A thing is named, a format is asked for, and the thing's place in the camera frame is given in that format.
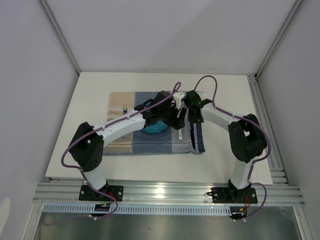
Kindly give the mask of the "blue beige checked cloth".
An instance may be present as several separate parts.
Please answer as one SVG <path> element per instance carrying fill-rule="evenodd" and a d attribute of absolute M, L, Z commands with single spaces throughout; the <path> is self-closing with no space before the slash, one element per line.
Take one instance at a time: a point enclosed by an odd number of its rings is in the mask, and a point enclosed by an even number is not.
<path fill-rule="evenodd" d="M 135 106 L 143 104 L 149 99 L 154 99 L 157 94 L 156 91 L 111 92 L 107 120 L 111 121 L 121 117 L 123 105 L 127 105 L 128 111 L 132 111 Z M 130 132 L 109 143 L 103 149 L 103 154 L 106 156 L 125 156 L 204 153 L 202 124 L 194 124 L 196 150 L 192 146 L 190 122 L 187 117 L 185 118 L 185 127 L 181 129 L 182 140 L 179 139 L 179 131 L 169 126 L 159 133 L 147 133 L 143 130 Z"/>

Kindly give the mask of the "teal dotted plate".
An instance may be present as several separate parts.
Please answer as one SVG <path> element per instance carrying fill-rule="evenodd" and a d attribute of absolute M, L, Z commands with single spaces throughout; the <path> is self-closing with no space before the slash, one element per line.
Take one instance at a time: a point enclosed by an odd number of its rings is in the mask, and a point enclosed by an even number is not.
<path fill-rule="evenodd" d="M 163 130 L 167 129 L 168 125 L 165 124 L 162 120 L 158 120 L 155 124 L 149 125 L 142 130 L 149 134 L 160 133 Z"/>

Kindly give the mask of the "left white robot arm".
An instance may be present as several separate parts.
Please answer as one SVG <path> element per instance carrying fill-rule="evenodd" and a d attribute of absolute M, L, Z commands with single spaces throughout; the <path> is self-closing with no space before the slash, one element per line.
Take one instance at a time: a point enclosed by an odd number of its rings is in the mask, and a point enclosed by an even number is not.
<path fill-rule="evenodd" d="M 146 129 L 159 121 L 176 130 L 183 128 L 186 97 L 184 92 L 162 90 L 155 98 L 135 106 L 124 116 L 98 125 L 84 122 L 78 127 L 67 150 L 91 186 L 92 197 L 101 201 L 108 195 L 108 183 L 100 168 L 104 148 L 124 135 Z"/>

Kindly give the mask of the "purple knife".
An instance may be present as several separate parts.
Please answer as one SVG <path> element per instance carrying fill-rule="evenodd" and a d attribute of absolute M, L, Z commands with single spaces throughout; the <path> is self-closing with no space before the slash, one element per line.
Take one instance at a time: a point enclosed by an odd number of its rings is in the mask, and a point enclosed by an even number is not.
<path fill-rule="evenodd" d="M 196 150 L 195 129 L 192 122 L 190 122 L 190 139 L 193 149 Z"/>

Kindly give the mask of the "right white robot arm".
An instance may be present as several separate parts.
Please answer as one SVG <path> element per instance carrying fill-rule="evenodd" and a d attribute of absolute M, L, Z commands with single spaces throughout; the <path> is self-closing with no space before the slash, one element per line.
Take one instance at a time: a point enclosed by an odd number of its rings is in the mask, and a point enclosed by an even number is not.
<path fill-rule="evenodd" d="M 189 122 L 197 124 L 208 121 L 228 132 L 235 165 L 228 181 L 227 195 L 231 201 L 240 202 L 251 188 L 254 164 L 267 158 L 260 158 L 265 149 L 271 150 L 270 138 L 254 114 L 232 114 L 210 99 L 202 100 L 195 90 L 186 93 L 184 103 L 188 108 Z"/>

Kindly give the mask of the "white ceramic spoon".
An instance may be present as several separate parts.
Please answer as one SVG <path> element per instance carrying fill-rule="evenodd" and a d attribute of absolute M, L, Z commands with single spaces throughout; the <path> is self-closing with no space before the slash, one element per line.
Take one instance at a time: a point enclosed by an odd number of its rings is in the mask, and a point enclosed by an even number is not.
<path fill-rule="evenodd" d="M 182 140 L 183 139 L 183 133 L 182 133 L 182 129 L 178 130 L 178 139 Z"/>

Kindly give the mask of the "purple teal fork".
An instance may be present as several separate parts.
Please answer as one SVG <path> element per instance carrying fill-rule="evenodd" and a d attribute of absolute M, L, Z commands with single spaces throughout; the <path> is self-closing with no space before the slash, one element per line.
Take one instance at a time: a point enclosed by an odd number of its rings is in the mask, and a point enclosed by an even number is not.
<path fill-rule="evenodd" d="M 122 113 L 123 113 L 123 115 L 126 115 L 128 113 L 128 105 L 127 104 L 122 106 Z"/>

